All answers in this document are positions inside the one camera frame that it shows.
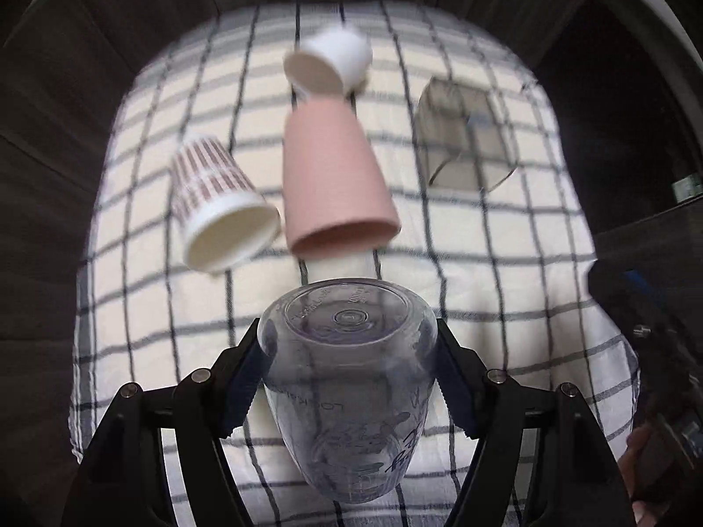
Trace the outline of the right hand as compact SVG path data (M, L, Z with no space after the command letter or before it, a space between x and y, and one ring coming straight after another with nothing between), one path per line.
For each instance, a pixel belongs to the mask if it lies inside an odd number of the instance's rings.
M638 463L649 438L652 435L652 427L643 425L634 428L627 438L627 448L618 459L617 465L620 470L624 484L626 484L629 497L633 497L636 484L636 464ZM636 526L654 527L658 517L655 512L649 509L645 502L631 500L631 510L634 513Z

